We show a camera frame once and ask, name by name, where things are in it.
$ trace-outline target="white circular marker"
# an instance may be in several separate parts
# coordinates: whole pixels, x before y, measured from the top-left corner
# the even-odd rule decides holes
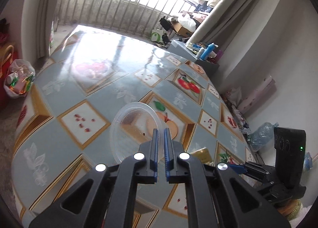
[[[100,163],[100,164],[96,165],[95,170],[96,171],[105,171],[106,170],[106,165]]]
[[[181,153],[181,154],[179,154],[179,157],[182,160],[188,160],[190,158],[190,155],[188,153]]]
[[[226,163],[223,163],[223,162],[220,162],[217,167],[221,170],[221,171],[224,171],[227,169],[227,164]]]
[[[136,153],[134,154],[134,158],[136,160],[142,160],[145,157],[145,155],[143,153]]]

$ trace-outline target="cardboard box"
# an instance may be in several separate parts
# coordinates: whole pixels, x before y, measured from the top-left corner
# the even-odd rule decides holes
[[[184,36],[185,38],[190,37],[193,32],[190,32],[188,29],[184,28],[180,23],[178,22],[172,22],[172,27],[174,28],[175,32]]]

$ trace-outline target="curtain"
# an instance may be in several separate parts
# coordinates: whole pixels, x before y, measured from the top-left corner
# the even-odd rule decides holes
[[[221,0],[190,37],[189,42],[214,42],[224,51],[258,0]]]

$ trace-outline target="spray bottle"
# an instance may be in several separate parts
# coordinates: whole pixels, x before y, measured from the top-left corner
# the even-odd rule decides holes
[[[210,55],[211,51],[213,51],[215,48],[217,48],[218,46],[215,45],[214,43],[211,43],[206,50],[203,52],[203,54],[201,55],[200,59],[202,60],[206,60],[206,58]]]

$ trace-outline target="snack package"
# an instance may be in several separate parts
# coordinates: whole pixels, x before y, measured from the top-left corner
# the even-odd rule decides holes
[[[31,88],[34,75],[35,70],[30,62],[16,59],[9,67],[4,90],[11,98],[24,96]]]

